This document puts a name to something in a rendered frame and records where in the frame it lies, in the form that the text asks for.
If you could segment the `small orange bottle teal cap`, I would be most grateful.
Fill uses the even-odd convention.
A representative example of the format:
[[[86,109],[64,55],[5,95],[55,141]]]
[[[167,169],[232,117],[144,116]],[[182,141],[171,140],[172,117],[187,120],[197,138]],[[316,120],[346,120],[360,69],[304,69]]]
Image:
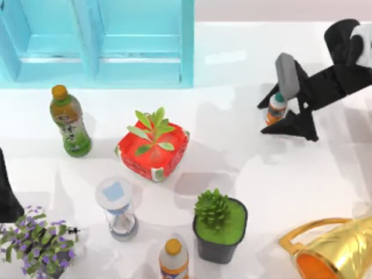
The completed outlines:
[[[270,97],[267,108],[266,125],[270,126],[284,117],[287,108],[287,101],[280,92]]]

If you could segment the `black pot with green plant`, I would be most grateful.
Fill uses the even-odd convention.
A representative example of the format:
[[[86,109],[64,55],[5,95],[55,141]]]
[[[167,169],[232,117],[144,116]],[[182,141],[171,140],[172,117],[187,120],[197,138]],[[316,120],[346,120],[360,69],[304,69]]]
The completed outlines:
[[[201,259],[227,264],[245,237],[248,211],[239,200],[207,189],[194,205],[192,229]]]

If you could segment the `gold trophy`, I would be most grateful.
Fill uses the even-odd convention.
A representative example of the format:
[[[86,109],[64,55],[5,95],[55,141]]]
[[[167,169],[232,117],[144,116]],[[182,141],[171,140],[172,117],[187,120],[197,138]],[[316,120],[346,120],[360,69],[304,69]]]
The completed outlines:
[[[291,242],[311,229],[331,224],[339,226],[307,245]],[[279,244],[294,257],[302,279],[364,279],[372,267],[372,216],[306,223],[282,236]]]

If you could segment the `light blue rack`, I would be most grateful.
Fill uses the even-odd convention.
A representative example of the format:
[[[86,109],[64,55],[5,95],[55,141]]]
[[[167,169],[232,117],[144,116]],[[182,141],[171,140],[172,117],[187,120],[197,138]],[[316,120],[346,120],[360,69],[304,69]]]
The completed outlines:
[[[195,0],[0,0],[0,88],[190,88]]]

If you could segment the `red pot with green plant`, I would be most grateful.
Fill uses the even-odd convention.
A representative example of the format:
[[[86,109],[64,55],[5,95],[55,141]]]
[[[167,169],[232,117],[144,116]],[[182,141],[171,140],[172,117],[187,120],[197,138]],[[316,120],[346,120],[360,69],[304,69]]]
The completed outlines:
[[[183,158],[189,143],[189,132],[171,123],[160,107],[153,113],[135,111],[137,122],[128,126],[115,153],[133,172],[154,182],[161,182]]]

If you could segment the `white and clear hourglass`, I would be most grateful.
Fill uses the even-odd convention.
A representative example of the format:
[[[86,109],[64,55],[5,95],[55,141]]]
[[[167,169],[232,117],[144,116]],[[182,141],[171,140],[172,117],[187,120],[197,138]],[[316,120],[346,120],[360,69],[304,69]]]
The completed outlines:
[[[95,199],[115,240],[125,242],[136,235],[139,222],[133,210],[132,183],[123,177],[108,177],[97,186]]]

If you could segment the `orange and white bottle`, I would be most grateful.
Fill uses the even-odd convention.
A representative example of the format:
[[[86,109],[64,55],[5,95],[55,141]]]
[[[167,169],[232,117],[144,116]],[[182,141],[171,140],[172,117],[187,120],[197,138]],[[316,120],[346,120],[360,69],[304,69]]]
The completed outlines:
[[[177,238],[170,238],[159,253],[162,279],[189,279],[188,249]]]

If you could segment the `green bottle with orange cap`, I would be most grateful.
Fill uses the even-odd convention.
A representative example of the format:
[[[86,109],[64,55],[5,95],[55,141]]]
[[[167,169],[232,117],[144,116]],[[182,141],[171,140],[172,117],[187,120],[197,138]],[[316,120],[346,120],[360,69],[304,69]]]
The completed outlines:
[[[64,85],[52,87],[50,114],[59,127],[63,147],[71,157],[79,158],[91,150],[91,139],[83,122],[83,110],[78,99]]]

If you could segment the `purple flower plant pot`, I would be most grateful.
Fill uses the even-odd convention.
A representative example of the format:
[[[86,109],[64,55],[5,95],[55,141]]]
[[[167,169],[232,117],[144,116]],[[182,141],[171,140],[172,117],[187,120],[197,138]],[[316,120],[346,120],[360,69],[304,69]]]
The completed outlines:
[[[0,257],[23,261],[21,270],[30,279],[60,279],[77,259],[82,231],[66,220],[47,221],[41,206],[27,206],[14,224],[0,224]]]

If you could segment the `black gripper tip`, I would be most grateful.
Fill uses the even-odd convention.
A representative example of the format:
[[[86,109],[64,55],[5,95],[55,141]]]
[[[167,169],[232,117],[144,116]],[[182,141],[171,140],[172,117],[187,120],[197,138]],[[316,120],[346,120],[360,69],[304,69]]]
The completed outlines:
[[[24,215],[24,207],[12,191],[2,149],[0,148],[0,224],[15,223]]]

